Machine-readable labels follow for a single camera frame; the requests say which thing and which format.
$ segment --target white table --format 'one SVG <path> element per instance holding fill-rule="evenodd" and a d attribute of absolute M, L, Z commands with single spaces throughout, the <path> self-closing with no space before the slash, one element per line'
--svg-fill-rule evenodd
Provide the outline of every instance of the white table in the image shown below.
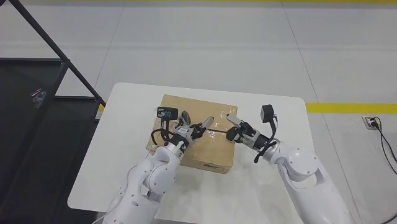
<path fill-rule="evenodd" d="M 237 115 L 263 134 L 261 106 L 278 115 L 276 138 L 314 151 L 306 106 L 296 97 L 118 83 L 114 86 L 68 199 L 71 208 L 106 212 L 127 171 L 146 155 L 156 108 L 164 94 L 238 106 Z M 156 218 L 180 222 L 301 223 L 275 166 L 236 144 L 234 165 L 223 175 L 180 166 Z"/>

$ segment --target cardboard box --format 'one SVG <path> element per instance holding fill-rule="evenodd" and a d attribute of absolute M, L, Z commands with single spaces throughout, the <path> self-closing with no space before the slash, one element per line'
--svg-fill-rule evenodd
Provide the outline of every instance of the cardboard box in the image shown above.
<path fill-rule="evenodd" d="M 169 95 L 164 95 L 161 106 L 177 108 L 179 115 L 182 111 L 187 111 L 192 124 L 203 122 L 209 116 L 213 116 L 214 122 L 210 129 L 224 132 L 233 126 L 226 119 L 226 115 L 236 116 L 237 114 L 236 106 Z M 177 123 L 177 120 L 170 122 L 169 130 L 173 132 Z M 160 124 L 160 119 L 156 118 L 153 130 L 160 128 Z M 159 133 L 155 134 L 154 137 L 159 146 L 164 144 L 164 140 Z M 146 149 L 151 154 L 156 151 L 150 137 Z M 181 165 L 225 174 L 233 165 L 233 156 L 234 144 L 226 139 L 226 133 L 207 130 L 202 138 L 197 139 L 193 145 L 186 149 Z"/>

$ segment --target power outlet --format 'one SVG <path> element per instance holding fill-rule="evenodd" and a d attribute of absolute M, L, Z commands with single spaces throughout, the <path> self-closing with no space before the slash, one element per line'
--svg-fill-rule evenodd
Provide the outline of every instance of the power outlet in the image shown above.
<path fill-rule="evenodd" d="M 377 128 L 372 124 L 373 120 L 370 120 L 372 118 L 373 116 L 362 116 L 362 120 L 364 121 L 366 128 L 369 130 L 376 130 Z"/>

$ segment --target floor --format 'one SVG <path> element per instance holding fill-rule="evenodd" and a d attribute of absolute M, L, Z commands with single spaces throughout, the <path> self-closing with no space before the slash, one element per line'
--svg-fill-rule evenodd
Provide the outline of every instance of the floor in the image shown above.
<path fill-rule="evenodd" d="M 104 99 L 117 82 L 306 102 L 397 98 L 396 5 L 22 3 Z M 56 57 L 8 4 L 0 8 L 0 56 Z M 89 96 L 71 73 L 58 94 Z M 309 121 L 316 152 L 354 220 L 375 224 L 397 212 L 397 176 L 383 157 L 378 133 L 365 128 L 361 115 L 309 114 Z M 397 117 L 380 118 L 397 149 Z"/>

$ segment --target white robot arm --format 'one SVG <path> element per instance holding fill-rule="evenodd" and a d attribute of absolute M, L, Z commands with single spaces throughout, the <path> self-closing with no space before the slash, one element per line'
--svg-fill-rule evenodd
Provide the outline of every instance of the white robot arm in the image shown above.
<path fill-rule="evenodd" d="M 262 107 L 262 121 L 270 122 L 275 118 L 271 105 Z M 303 148 L 291 148 L 283 141 L 267 138 L 247 122 L 227 116 L 234 124 L 227 137 L 231 141 L 244 143 L 258 151 L 269 164 L 276 164 L 288 194 L 305 224 L 353 224 L 347 206 L 324 169 L 318 157 Z M 313 187 L 299 188 L 293 184 L 316 177 Z"/>
<path fill-rule="evenodd" d="M 174 120 L 177 109 L 159 107 L 158 117 L 162 121 Z M 183 111 L 175 133 L 168 131 L 168 123 L 166 129 L 155 130 L 161 132 L 166 141 L 164 146 L 159 146 L 153 157 L 146 158 L 128 172 L 127 184 L 110 203 L 103 223 L 150 224 L 163 195 L 175 183 L 176 169 L 186 148 L 202 137 L 212 122 L 213 117 L 209 117 L 203 123 L 191 125 L 188 113 Z"/>

